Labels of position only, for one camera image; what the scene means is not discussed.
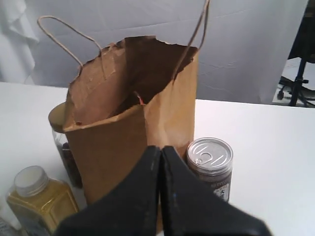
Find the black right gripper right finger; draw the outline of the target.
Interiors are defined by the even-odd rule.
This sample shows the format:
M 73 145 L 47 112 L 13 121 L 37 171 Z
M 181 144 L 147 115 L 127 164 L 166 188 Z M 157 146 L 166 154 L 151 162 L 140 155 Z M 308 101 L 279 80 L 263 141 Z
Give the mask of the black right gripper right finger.
M 165 146 L 159 191 L 166 236 L 270 236 L 266 224 L 225 202 L 198 179 L 176 150 Z

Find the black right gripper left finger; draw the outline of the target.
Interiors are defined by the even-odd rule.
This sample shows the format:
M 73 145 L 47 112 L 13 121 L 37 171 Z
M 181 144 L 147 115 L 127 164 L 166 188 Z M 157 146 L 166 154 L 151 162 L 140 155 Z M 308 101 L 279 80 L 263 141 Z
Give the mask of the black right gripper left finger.
M 56 236 L 155 236 L 160 149 L 148 146 L 132 171 L 106 196 L 63 220 Z

